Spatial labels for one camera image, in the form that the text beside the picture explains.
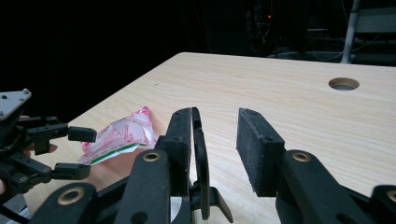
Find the snack wrapper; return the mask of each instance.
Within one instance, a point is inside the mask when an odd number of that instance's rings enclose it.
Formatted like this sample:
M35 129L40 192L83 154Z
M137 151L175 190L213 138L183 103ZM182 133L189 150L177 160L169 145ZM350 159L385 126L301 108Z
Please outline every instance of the snack wrapper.
M150 110L144 106L128 117L110 123L97 133L94 143L81 142L84 155L78 162L94 165L121 153L133 152L138 147L154 148L156 143Z

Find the wooden table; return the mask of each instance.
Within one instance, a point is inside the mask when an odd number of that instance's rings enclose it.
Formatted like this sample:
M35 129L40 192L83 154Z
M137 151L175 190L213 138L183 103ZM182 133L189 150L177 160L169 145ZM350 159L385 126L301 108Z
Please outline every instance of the wooden table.
M353 78L360 85L338 91L329 86L336 77ZM346 187L370 196L376 185L396 184L395 67L180 53L125 83L69 125L100 131L144 105L158 135L165 134L175 111L199 108L210 185L230 206L234 223L279 223L275 199L256 196L235 149L240 107L260 112L283 137L286 149L314 154ZM52 143L59 146L56 152L35 159L53 167L82 155L79 142L62 138ZM133 158L129 153L96 164L86 181L103 189L131 172ZM191 180L196 180L193 161ZM67 183L52 180L26 193L31 213ZM208 222L228 223L217 207Z

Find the dark equipment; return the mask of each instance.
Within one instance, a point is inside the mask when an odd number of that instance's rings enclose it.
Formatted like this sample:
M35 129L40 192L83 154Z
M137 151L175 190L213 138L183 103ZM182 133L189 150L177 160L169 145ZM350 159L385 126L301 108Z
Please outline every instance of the dark equipment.
M191 124L198 179L191 184ZM154 149L139 153L131 174L98 192L88 183L66 185L53 192L29 223L171 223L170 199L181 200L174 224L194 223L194 210L202 219L217 206L233 223L219 191L209 185L205 139L196 107L175 112L166 135ZM59 214L69 216L59 219Z
M23 154L23 150L35 144L35 154L48 153L50 139L68 135L70 141L94 142L96 131L88 128L68 127L56 117L22 119L25 102L31 97L28 90L0 93L0 178L6 191L0 195L0 213L19 222L27 219L14 214L3 206L19 193L26 193L33 186L48 183L51 179L82 180L89 176L91 166L79 163L57 163L51 170L45 164Z
M371 198L339 185L314 155L286 150L258 112L240 108L236 149L258 197L276 197L282 223L396 223L396 186Z

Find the plastic bag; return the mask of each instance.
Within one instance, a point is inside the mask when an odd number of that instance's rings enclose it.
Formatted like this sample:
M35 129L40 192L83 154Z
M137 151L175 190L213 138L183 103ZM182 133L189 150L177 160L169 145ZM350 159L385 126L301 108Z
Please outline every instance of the plastic bag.
M121 153L133 152L138 147L154 148L156 143L150 110L144 106L128 117L110 123L96 135L94 143L82 142L84 155L78 162L94 165Z

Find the wood grain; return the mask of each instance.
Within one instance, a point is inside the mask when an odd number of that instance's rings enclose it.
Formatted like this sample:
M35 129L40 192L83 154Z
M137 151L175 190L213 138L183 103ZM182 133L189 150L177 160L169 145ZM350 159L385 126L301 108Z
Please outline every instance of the wood grain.
M334 90L329 81L336 77L356 79L360 86ZM275 199L256 197L235 149L240 107L261 113L286 141L286 149L314 154L346 187L370 196L376 185L396 184L394 67L185 52L125 85L69 125L100 131L146 105L160 135L175 111L197 106L210 184L230 206L234 223L279 223ZM53 167L59 161L76 162L82 155L78 142L63 138L52 143L59 146L55 153L35 158ZM85 181L98 190L114 183L131 172L134 156L124 154L94 165ZM191 180L195 179L192 158ZM66 183L52 180L26 193L31 212ZM208 222L228 223L216 207Z

